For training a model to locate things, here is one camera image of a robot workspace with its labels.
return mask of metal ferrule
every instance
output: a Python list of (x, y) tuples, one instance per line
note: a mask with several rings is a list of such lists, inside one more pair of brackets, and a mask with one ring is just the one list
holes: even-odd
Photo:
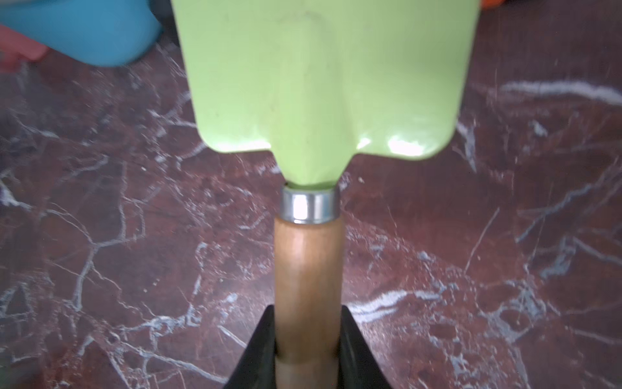
[(281, 189), (281, 219), (296, 224), (322, 224), (339, 217), (339, 187), (326, 190)]

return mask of pink plastic object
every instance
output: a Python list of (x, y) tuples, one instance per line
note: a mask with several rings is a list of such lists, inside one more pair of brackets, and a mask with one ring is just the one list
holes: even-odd
[(21, 60), (39, 61), (49, 50), (47, 46), (0, 25), (1, 73), (16, 72)]

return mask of wooden handle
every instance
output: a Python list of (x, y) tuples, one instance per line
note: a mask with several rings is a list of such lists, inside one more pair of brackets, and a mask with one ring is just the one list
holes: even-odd
[(345, 227), (274, 221), (278, 389), (337, 387)]

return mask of green trowel blade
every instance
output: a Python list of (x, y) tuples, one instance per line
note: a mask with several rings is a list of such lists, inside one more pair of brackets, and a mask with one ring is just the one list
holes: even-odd
[(478, 0), (173, 0), (198, 131), (333, 185), (354, 154), (423, 159), (453, 134)]

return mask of blue bucket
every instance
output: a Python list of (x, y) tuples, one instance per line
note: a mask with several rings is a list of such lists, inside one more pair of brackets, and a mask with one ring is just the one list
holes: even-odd
[(160, 34), (147, 0), (18, 2), (0, 6), (0, 24), (96, 66), (131, 62)]

